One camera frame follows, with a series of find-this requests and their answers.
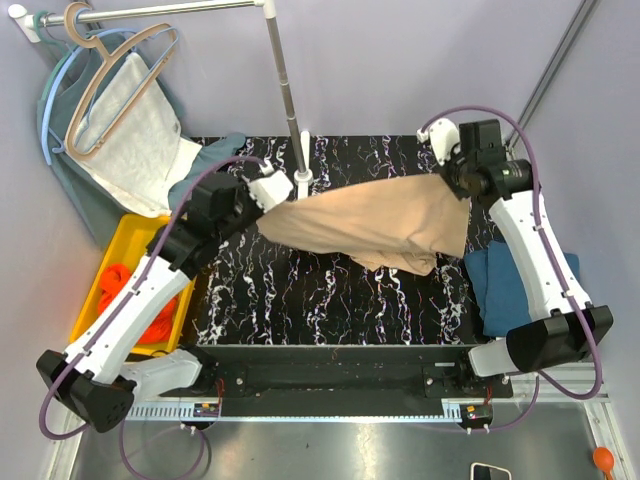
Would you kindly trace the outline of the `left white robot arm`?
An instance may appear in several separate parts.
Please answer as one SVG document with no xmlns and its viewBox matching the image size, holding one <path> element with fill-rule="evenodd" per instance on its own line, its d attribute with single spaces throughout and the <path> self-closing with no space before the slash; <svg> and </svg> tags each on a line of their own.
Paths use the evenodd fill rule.
<svg viewBox="0 0 640 480">
<path fill-rule="evenodd" d="M 208 394 L 216 383 L 217 362 L 199 347 L 179 346 L 137 363 L 127 358 L 221 245 L 285 202 L 292 188 L 281 171 L 251 181 L 225 172 L 201 174 L 97 320 L 64 351 L 47 350 L 39 357 L 36 369 L 48 387 L 45 400 L 57 400 L 85 428 L 105 433 L 140 401 L 181 389 Z"/>
</svg>

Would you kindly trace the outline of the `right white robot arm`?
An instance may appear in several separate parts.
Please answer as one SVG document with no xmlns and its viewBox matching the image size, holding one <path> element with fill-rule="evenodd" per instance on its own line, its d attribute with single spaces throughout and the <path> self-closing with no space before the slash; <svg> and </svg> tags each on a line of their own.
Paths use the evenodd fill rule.
<svg viewBox="0 0 640 480">
<path fill-rule="evenodd" d="M 524 286 L 530 322 L 474 347 L 454 371 L 466 396 L 490 376 L 529 373 L 590 356 L 609 331 L 608 306 L 596 306 L 573 274 L 549 223 L 536 169 L 511 160 L 496 120 L 457 125 L 446 118 L 426 129 L 437 171 L 458 198 L 472 198 L 499 228 Z"/>
</svg>

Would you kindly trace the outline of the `beige t shirt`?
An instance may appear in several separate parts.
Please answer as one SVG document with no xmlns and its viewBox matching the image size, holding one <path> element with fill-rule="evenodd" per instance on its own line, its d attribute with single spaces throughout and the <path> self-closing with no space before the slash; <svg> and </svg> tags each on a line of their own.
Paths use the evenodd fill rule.
<svg viewBox="0 0 640 480">
<path fill-rule="evenodd" d="M 258 220 L 270 242 L 341 253 L 373 271 L 426 276 L 443 254 L 464 256 L 470 203 L 435 174 L 387 178 L 285 202 Z"/>
</svg>

